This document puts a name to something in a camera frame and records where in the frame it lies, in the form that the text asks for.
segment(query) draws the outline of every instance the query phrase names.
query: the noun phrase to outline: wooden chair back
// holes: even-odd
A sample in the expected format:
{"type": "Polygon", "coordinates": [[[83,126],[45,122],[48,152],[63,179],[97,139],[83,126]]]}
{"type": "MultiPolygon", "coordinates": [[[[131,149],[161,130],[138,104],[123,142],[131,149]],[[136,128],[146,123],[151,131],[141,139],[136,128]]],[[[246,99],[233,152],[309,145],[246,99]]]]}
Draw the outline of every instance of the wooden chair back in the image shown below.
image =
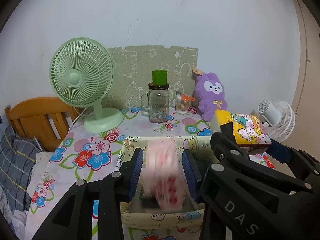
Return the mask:
{"type": "Polygon", "coordinates": [[[15,132],[24,138],[36,138],[47,151],[54,152],[68,134],[69,125],[65,113],[69,113],[74,121],[78,114],[72,106],[59,98],[40,97],[25,100],[14,108],[5,109],[9,124],[15,132]],[[61,139],[57,138],[48,117],[52,118],[54,126],[61,139]]]}

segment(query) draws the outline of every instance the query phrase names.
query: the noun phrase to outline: black jar lid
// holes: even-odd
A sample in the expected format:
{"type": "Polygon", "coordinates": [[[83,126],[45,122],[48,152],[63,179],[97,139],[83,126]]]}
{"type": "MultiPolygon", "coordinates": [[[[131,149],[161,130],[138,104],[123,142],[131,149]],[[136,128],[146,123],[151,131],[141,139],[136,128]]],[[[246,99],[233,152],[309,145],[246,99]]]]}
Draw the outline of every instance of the black jar lid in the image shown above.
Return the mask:
{"type": "Polygon", "coordinates": [[[167,83],[165,85],[162,85],[162,86],[157,86],[157,85],[154,85],[151,82],[151,83],[149,83],[149,89],[152,89],[152,90],[167,90],[167,89],[169,89],[169,83],[167,83]]]}

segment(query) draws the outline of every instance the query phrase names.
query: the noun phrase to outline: white cable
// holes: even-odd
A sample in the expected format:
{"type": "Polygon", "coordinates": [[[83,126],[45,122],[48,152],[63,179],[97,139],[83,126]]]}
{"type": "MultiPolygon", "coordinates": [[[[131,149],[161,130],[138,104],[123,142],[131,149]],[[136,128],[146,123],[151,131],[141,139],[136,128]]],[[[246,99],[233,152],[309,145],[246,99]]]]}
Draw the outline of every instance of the white cable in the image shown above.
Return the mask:
{"type": "Polygon", "coordinates": [[[84,113],[84,111],[87,110],[87,107],[81,112],[81,114],[78,115],[78,117],[73,121],[72,125],[70,125],[69,127],[69,131],[71,130],[71,128],[75,125],[75,123],[78,121],[78,119],[82,116],[82,114],[84,113]]]}
{"type": "Polygon", "coordinates": [[[77,112],[77,114],[82,115],[82,116],[90,116],[91,113],[92,113],[92,112],[91,112],[90,114],[80,114],[75,107],[73,107],[73,108],[75,109],[75,111],[77,112]]]}

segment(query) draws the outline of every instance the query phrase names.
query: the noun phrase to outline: blurred pink object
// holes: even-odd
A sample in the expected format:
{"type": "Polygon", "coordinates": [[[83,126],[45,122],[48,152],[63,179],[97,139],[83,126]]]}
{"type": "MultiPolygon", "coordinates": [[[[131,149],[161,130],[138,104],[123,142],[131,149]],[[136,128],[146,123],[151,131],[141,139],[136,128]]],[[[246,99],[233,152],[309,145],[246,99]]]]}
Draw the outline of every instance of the blurred pink object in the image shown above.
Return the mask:
{"type": "Polygon", "coordinates": [[[154,196],[163,211],[182,210],[186,194],[175,143],[168,139],[148,141],[142,183],[145,194],[154,196]]]}

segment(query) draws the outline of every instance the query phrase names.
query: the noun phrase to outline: fabric storage bin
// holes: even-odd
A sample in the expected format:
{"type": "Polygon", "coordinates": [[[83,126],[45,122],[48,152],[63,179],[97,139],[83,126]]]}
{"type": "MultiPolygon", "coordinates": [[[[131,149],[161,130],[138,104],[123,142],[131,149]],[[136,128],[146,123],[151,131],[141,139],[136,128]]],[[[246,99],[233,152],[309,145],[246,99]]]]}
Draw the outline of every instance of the fabric storage bin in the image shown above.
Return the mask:
{"type": "MultiPolygon", "coordinates": [[[[175,136],[175,137],[162,137],[171,140],[176,145],[176,153],[181,160],[182,152],[185,149],[189,149],[191,153],[200,160],[212,159],[214,162],[218,160],[215,159],[213,151],[210,148],[211,136],[175,136]]],[[[143,166],[145,164],[145,159],[147,155],[147,145],[149,140],[159,140],[160,137],[128,137],[120,150],[119,160],[116,165],[116,171],[119,170],[123,162],[131,160],[131,157],[136,148],[143,149],[143,166]]],[[[161,228],[173,228],[173,227],[187,227],[190,225],[200,226],[202,225],[204,205],[197,205],[195,207],[197,210],[192,210],[183,213],[145,213],[133,212],[132,209],[137,205],[131,205],[134,201],[139,201],[136,196],[132,199],[130,203],[120,203],[121,210],[121,220],[124,226],[131,228],[142,228],[142,229],[161,229],[161,228]]]]}

